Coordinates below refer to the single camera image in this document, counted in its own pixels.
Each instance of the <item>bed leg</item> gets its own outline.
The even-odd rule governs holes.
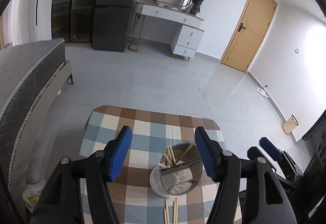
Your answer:
[[[74,84],[74,81],[72,80],[72,74],[68,77],[68,79],[70,79],[71,84],[73,85]]]

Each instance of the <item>wooden door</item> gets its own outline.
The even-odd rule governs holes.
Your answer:
[[[247,0],[222,63],[246,72],[254,59],[273,19],[274,0]]]
[[[0,49],[4,49],[4,36],[3,36],[3,15],[0,16]]]

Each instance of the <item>white drawer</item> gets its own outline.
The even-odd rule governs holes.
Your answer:
[[[193,39],[202,39],[204,32],[196,28],[191,28],[186,25],[182,26],[180,35]]]
[[[177,45],[191,48],[194,50],[198,49],[199,43],[200,43],[200,39],[192,39],[182,35],[179,36],[177,41]]]
[[[183,12],[168,9],[168,8],[156,7],[153,5],[144,4],[141,14],[175,21],[195,28],[197,28],[200,23],[200,19],[193,17],[191,15],[187,15]]]
[[[196,53],[196,51],[194,49],[182,47],[179,45],[176,45],[172,52],[173,52],[173,54],[177,54],[177,55],[181,55],[181,56],[185,56],[185,57],[189,57],[189,58],[193,58]]]

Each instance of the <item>gray tile floor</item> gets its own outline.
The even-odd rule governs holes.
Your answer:
[[[187,62],[171,55],[168,46],[145,44],[137,53],[66,47],[74,85],[63,86],[48,112],[28,182],[49,177],[64,156],[76,159],[87,118],[106,104],[211,118],[238,157],[246,158],[247,150],[266,136],[306,168],[310,157],[303,142],[294,144],[284,134],[277,113],[247,74],[201,57]]]

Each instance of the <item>black vase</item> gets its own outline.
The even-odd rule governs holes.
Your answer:
[[[200,11],[200,6],[204,2],[204,0],[195,0],[194,5],[192,6],[189,14],[190,15],[197,15]]]
[[[197,13],[199,12],[199,10],[200,10],[200,6],[194,4],[192,6],[192,8],[190,9],[189,14],[190,15],[197,15]]]

